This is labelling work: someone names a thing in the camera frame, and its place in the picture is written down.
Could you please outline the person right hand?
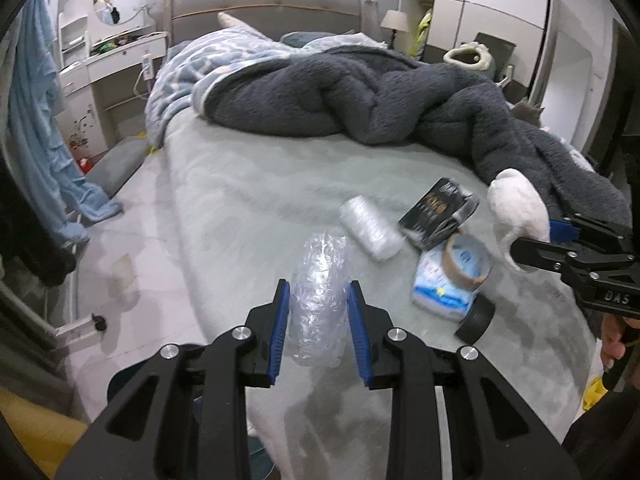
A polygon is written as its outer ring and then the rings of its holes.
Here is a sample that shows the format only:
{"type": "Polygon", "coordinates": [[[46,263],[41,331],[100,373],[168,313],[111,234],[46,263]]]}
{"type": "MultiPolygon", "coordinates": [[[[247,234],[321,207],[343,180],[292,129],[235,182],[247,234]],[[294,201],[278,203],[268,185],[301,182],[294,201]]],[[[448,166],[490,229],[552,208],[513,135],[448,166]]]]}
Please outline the person right hand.
{"type": "Polygon", "coordinates": [[[620,360],[626,351],[622,343],[623,333],[629,327],[638,330],[639,321],[634,318],[620,318],[612,314],[605,314],[601,323],[602,347],[600,358],[605,368],[611,368],[615,361],[620,360]]]}

